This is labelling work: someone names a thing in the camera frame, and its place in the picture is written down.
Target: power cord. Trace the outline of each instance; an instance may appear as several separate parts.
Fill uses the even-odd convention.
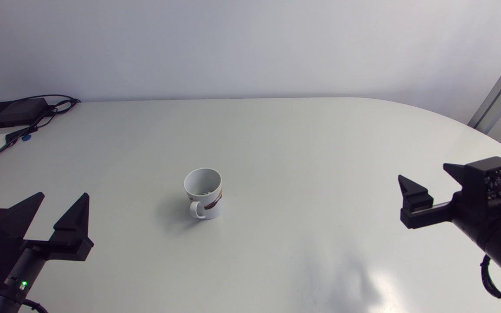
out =
[[[46,110],[44,113],[42,113],[40,115],[40,117],[38,119],[36,119],[36,121],[34,121],[34,123],[32,123],[29,127],[26,127],[22,132],[17,132],[18,134],[15,137],[8,139],[7,143],[2,148],[0,148],[0,153],[2,153],[3,151],[7,150],[10,147],[12,147],[18,141],[18,139],[21,138],[22,136],[27,135],[28,133],[31,133],[32,131],[37,130],[39,128],[37,126],[38,123],[40,123],[40,121],[42,121],[42,119],[44,119],[45,117],[50,117],[50,119],[48,122],[44,123],[40,127],[45,127],[54,119],[54,117],[56,115],[61,115],[61,114],[67,113],[75,105],[77,105],[77,103],[81,103],[81,101],[79,99],[75,99],[71,96],[59,95],[59,94],[48,94],[48,95],[38,95],[38,96],[26,97],[26,98],[14,100],[12,102],[24,101],[24,100],[28,100],[28,99],[42,98],[42,97],[65,97],[67,99],[60,101],[56,105],[50,105],[49,109]],[[66,103],[70,104],[69,107],[66,107],[66,109],[63,109],[63,110],[58,109],[58,107],[66,104]]]
[[[36,303],[36,302],[31,301],[29,299],[25,299],[25,301],[22,304],[31,307],[32,311],[36,310],[39,313],[48,313],[48,311],[46,311],[46,309],[44,309],[44,307],[41,306],[40,303]]]

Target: white table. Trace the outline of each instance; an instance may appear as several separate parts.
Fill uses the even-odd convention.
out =
[[[460,187],[443,163],[494,155],[461,123],[374,99],[82,103],[0,155],[0,207],[44,192],[26,238],[47,240],[90,194],[88,259],[47,262],[28,295],[50,313],[501,312],[483,252],[451,223],[406,229],[397,183],[445,202]],[[225,211],[198,221],[183,178],[204,166]]]

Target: black cable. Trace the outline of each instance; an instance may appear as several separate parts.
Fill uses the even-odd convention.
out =
[[[489,294],[501,299],[501,291],[499,291],[492,282],[491,274],[488,271],[488,265],[490,265],[490,263],[491,258],[485,254],[483,262],[481,263],[481,277],[483,279],[483,286]]]
[[[11,101],[11,102],[17,102],[17,101],[24,101],[24,100],[28,100],[28,99],[34,99],[34,98],[40,98],[40,97],[65,97],[67,98],[67,100],[63,100],[63,101],[60,101],[59,103],[57,103],[56,105],[50,105],[49,107],[49,110],[47,110],[46,112],[42,113],[42,115],[40,115],[40,117],[38,119],[36,119],[36,121],[34,123],[32,123],[28,128],[24,129],[24,131],[20,134],[18,134],[16,137],[14,137],[13,139],[10,139],[8,141],[8,143],[6,143],[2,148],[0,148],[0,153],[2,153],[3,151],[5,151],[6,149],[10,148],[12,145],[14,145],[18,139],[24,135],[27,135],[28,133],[30,133],[32,131],[32,129],[34,127],[37,127],[38,123],[40,123],[40,121],[42,119],[44,119],[45,117],[51,117],[50,120],[47,122],[47,123],[44,123],[44,125],[42,125],[42,127],[48,125],[51,120],[56,116],[56,115],[59,115],[59,114],[63,114],[63,113],[67,113],[69,110],[71,110],[77,103],[80,103],[81,101],[79,99],[75,99],[73,97],[70,97],[70,96],[67,96],[67,95],[59,95],[59,94],[48,94],[48,95],[38,95],[38,96],[32,96],[32,97],[26,97],[26,98],[22,98],[22,99],[17,99],[17,100],[14,100],[14,101]],[[64,105],[66,103],[70,103],[69,107],[67,107],[66,109],[63,109],[63,110],[58,110],[57,107],[61,106],[61,105]]]
[[[55,109],[53,111],[54,114],[50,117],[50,119],[46,123],[43,123],[42,125],[38,126],[38,129],[40,129],[40,128],[46,126],[46,125],[48,125],[51,122],[51,120],[53,120],[53,118],[57,116],[57,114],[55,114],[56,112],[57,112],[57,109]]]
[[[44,309],[44,307],[40,305],[40,303],[36,303],[36,302],[31,301],[29,299],[25,299],[22,304],[31,307],[32,311],[36,310],[39,313],[48,313],[47,310]]]

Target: brown stripe on mug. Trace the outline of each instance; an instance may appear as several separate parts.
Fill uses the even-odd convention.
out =
[[[222,190],[219,191],[219,194],[217,195],[217,198],[216,198],[216,200],[214,200],[214,202],[212,202],[211,204],[208,204],[207,206],[204,206],[205,210],[210,210],[211,208],[213,208],[217,204],[217,202],[221,199],[221,192],[222,192]]]

